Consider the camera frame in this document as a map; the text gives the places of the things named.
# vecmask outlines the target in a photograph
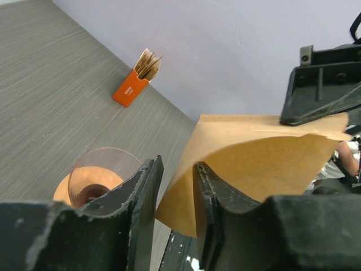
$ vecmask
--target clear glass cup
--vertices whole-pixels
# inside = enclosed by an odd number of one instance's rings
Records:
[[[119,148],[99,148],[76,162],[69,176],[68,192],[73,208],[104,195],[129,179],[142,165]]]

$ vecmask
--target person's arm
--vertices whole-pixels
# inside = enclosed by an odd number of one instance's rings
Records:
[[[338,158],[342,165],[347,169],[351,175],[356,175],[359,172],[359,163],[353,157],[350,147],[345,141],[338,144]]]

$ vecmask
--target gray floor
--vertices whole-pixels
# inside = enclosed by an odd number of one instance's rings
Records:
[[[114,102],[128,72],[51,1],[0,6],[0,198],[51,199],[76,160],[98,147],[140,160],[162,155],[162,194],[195,123],[152,87],[128,109]],[[168,234],[156,224],[151,270]]]

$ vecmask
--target paper coffee filter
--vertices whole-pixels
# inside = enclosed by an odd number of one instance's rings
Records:
[[[297,127],[280,125],[278,116],[202,116],[156,218],[196,237],[192,166],[198,161],[255,200],[302,194],[338,142],[350,139],[347,122],[346,113]]]

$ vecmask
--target orange box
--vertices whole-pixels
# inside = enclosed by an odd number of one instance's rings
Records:
[[[157,75],[160,58],[155,58],[154,54],[145,49],[133,69],[114,93],[113,99],[124,107],[128,107],[149,82]]]
[[[113,99],[124,107],[128,107],[148,84],[148,80],[139,79],[137,72],[132,69],[123,84],[114,93]]]

